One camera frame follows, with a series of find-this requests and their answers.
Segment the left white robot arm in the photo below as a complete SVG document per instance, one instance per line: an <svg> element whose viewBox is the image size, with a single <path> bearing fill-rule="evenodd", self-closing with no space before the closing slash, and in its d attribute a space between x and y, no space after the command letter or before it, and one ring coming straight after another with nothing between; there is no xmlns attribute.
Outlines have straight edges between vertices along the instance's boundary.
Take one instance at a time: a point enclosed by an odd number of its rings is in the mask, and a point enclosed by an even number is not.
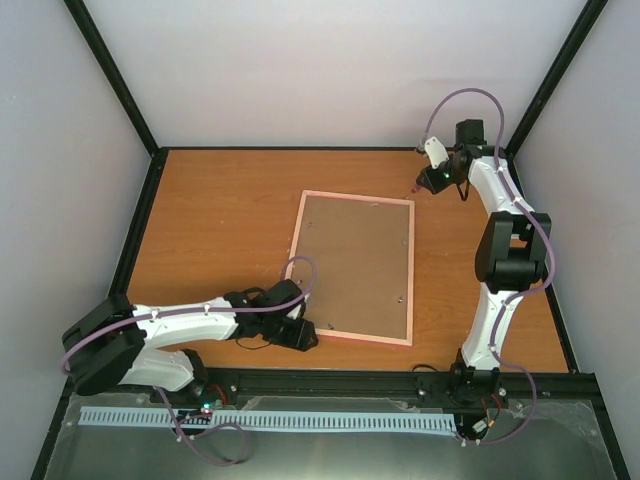
<svg viewBox="0 0 640 480"><path fill-rule="evenodd" d="M63 334L60 369L81 396L139 385L197 402L208 390L206 368L195 351L173 346L261 337L306 352L318 344L314 324L304 317L308 296L290 279L173 306L134 305L124 294L113 295Z"/></svg>

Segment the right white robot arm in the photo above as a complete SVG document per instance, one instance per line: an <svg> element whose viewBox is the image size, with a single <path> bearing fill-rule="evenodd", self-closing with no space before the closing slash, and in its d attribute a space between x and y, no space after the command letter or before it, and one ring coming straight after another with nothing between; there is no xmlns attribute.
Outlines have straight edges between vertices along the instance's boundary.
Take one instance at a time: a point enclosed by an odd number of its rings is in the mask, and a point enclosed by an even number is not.
<svg viewBox="0 0 640 480"><path fill-rule="evenodd" d="M470 403L498 390L506 333L525 292L542 279L552 223L522 198L501 148L485 140L482 120L457 123L452 150L429 137L420 151L429 163L419 173L416 189L438 194L453 186L462 199L475 189L488 215L475 254L479 302L469 336L450 368L450 396Z"/></svg>

